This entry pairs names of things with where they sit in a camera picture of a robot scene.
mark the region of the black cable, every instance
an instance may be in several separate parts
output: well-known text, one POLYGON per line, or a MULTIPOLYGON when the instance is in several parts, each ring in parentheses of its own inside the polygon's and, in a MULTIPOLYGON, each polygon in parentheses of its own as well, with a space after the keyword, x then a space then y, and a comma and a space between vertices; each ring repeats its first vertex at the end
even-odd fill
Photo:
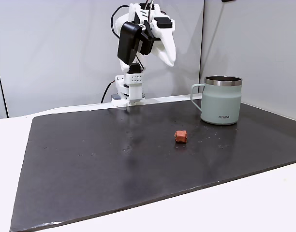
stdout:
POLYGON ((113 13, 113 15, 111 16, 111 20, 110 20, 110 22, 111 22, 111 30, 113 31, 113 34, 114 34, 118 39, 120 39, 120 37, 117 35, 117 33, 115 33, 115 30, 114 30, 114 24, 113 24, 113 19, 114 19, 115 14, 118 12, 118 10, 120 10, 120 9, 123 8, 123 7, 129 7, 129 6, 128 6, 128 5, 122 5, 122 6, 119 6, 119 7, 116 9, 116 11, 113 13))
POLYGON ((139 60, 137 54, 136 54, 136 58, 137 58, 137 60, 138 60, 138 62, 139 62, 139 64, 140 64, 140 66, 142 66, 142 69, 144 70, 144 66, 143 66, 142 62, 140 62, 140 60, 139 60))
POLYGON ((3 96, 3 102, 4 102, 6 116, 9 118, 8 110, 7 110, 7 106, 6 106, 6 100, 5 100, 5 96, 4 96, 4 91, 3 91, 3 87, 2 87, 1 77, 0 77, 0 87, 1 87, 1 92, 2 92, 2 96, 3 96))
POLYGON ((104 98, 105 98, 105 95, 106 95, 106 93, 107 93, 107 91, 108 91, 108 89, 109 89, 109 87, 111 86, 111 84, 112 83, 114 83, 115 81, 112 81, 111 83, 109 83, 108 84, 108 86, 107 86, 107 88, 106 88, 106 90, 105 90, 105 92, 104 92, 104 94, 103 94, 103 97, 102 97, 102 100, 101 100, 101 103, 103 103, 103 101, 104 101, 104 98))

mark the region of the white table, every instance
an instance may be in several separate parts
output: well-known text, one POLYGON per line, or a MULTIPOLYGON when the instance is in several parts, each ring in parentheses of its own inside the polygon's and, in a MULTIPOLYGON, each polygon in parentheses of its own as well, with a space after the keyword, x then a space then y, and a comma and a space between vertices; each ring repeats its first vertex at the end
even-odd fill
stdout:
MULTIPOLYGON (((189 100, 156 98, 147 104, 189 100)), ((111 103, 53 109, 0 119, 0 232, 8 232, 32 119, 113 108, 111 103)), ((48 232, 296 231, 296 164, 233 182, 98 217, 48 232)))

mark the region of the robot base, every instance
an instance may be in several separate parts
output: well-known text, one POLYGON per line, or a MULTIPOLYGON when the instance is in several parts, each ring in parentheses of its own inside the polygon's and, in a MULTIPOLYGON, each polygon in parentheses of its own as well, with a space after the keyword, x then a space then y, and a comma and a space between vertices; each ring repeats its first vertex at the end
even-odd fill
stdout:
POLYGON ((126 100, 126 99, 120 99, 120 100, 112 99, 111 103, 115 107, 127 107, 127 106, 133 106, 133 105, 143 105, 145 101, 146 101, 145 98, 143 98, 141 101, 137 101, 134 103, 131 103, 129 100, 126 100))

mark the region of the mug handle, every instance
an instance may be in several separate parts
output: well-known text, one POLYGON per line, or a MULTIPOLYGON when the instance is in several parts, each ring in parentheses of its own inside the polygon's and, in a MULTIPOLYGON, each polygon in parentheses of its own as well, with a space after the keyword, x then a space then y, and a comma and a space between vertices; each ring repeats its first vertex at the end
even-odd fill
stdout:
POLYGON ((190 94, 190 99, 192 101, 192 103, 200 110, 202 111, 202 109, 193 101, 193 89, 195 87, 198 87, 198 86, 204 86, 205 87, 205 84, 194 84, 192 87, 191 87, 191 94, 190 94))

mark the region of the black mat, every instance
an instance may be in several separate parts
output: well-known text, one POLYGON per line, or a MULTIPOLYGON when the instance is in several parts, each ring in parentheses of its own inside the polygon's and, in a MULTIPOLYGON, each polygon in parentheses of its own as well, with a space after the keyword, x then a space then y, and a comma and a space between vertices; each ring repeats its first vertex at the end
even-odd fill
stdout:
POLYGON ((242 104, 214 126, 190 101, 33 120, 11 231, 94 218, 296 162, 296 121, 242 104), (188 143, 175 144, 177 130, 188 143))

